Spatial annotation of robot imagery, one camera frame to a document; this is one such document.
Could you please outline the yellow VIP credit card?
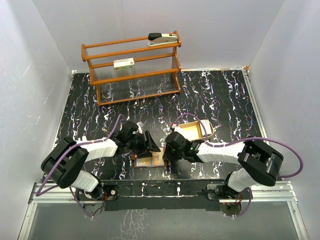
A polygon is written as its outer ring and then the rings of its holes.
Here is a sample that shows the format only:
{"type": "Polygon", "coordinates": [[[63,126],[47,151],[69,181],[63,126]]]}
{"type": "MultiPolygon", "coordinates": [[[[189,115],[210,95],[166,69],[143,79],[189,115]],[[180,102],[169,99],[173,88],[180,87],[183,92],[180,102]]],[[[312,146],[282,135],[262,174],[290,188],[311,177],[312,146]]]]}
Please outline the yellow VIP credit card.
{"type": "Polygon", "coordinates": [[[152,166],[164,166],[165,160],[163,159],[164,149],[160,148],[160,152],[152,152],[152,166]]]}

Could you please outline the brown leather card holder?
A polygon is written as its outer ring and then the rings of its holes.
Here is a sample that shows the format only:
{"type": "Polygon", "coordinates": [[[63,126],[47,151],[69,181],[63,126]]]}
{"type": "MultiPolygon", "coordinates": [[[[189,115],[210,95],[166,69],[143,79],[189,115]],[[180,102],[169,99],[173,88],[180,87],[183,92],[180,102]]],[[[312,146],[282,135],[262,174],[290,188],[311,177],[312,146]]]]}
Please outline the brown leather card holder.
{"type": "Polygon", "coordinates": [[[134,160],[135,168],[155,168],[165,167],[167,161],[163,159],[164,147],[160,147],[160,152],[150,152],[148,156],[138,157],[134,160]]]}

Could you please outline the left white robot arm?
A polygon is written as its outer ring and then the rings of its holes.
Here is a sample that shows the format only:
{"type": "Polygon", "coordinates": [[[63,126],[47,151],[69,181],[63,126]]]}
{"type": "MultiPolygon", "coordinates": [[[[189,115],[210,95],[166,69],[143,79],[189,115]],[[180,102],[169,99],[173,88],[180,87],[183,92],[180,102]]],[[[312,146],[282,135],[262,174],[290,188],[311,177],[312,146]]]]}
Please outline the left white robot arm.
{"type": "Polygon", "coordinates": [[[103,195],[103,184],[96,176],[83,170],[84,164],[100,158],[112,158],[124,149],[133,151],[138,158],[152,157],[153,153],[161,152],[148,130],[142,131],[139,124],[127,121],[121,129],[113,128],[105,138],[92,141],[63,138],[40,168],[46,178],[53,180],[59,188],[77,188],[97,200],[103,195]]]}

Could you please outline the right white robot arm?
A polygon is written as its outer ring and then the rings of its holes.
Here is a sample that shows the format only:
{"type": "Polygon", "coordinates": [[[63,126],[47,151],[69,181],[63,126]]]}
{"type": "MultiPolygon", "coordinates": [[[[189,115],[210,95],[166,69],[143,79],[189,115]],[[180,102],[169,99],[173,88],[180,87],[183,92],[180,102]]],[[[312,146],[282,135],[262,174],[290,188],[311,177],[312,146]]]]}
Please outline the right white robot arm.
{"type": "Polygon", "coordinates": [[[257,137],[235,144],[213,144],[202,139],[190,141],[174,131],[166,137],[165,143],[163,158],[169,161],[221,162],[241,166],[228,174],[223,184],[205,190],[217,199],[234,199],[243,190],[257,184],[273,187],[284,160],[280,152],[257,137]]]}

